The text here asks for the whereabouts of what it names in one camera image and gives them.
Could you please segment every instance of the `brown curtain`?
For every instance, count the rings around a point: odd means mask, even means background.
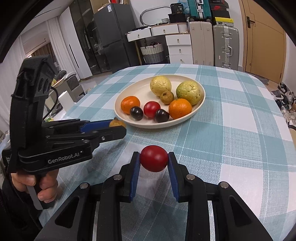
[[[48,43],[48,44],[42,46],[41,48],[37,49],[31,55],[32,55],[32,57],[35,57],[35,56],[46,55],[46,54],[50,54],[52,59],[54,60],[54,62],[56,61],[51,43]]]

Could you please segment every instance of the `red fruit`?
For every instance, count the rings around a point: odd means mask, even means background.
[[[140,163],[150,172],[161,172],[168,164],[168,153],[160,146],[146,146],[140,153]]]
[[[161,109],[160,104],[155,101],[149,101],[144,105],[144,114],[149,118],[155,117],[155,113],[157,110]]]

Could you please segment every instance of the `gray metal suitcase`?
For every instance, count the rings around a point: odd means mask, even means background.
[[[214,66],[214,43],[212,24],[189,22],[193,64]]]
[[[213,26],[215,66],[238,70],[239,31],[222,25]]]

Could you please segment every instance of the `tablecloth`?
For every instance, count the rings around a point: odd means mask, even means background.
[[[205,182],[228,182],[262,222],[273,240],[283,240],[296,222],[296,152],[273,97],[257,78],[230,69],[187,64],[130,67],[107,77],[70,111],[67,118],[113,119],[119,93],[141,79],[177,74],[206,91],[202,108],[182,124],[166,129],[127,126],[124,139],[103,143],[92,160],[60,169],[63,189],[55,207],[43,211],[44,225],[81,183],[103,182],[129,163],[134,151],[159,145]],[[211,240],[213,211],[209,203]],[[167,168],[141,167],[131,204],[121,204],[123,240],[184,240],[187,204],[173,197]]]

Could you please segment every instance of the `white curtain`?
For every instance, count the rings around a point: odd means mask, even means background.
[[[19,36],[0,64],[0,131],[3,133],[9,129],[11,95],[15,90],[17,75],[25,58],[25,51]]]
[[[47,31],[52,44],[52,49],[59,62],[61,70],[66,70],[67,73],[76,72],[73,62],[68,53],[65,41],[62,36],[62,32],[59,26],[57,17],[51,18],[46,21]]]

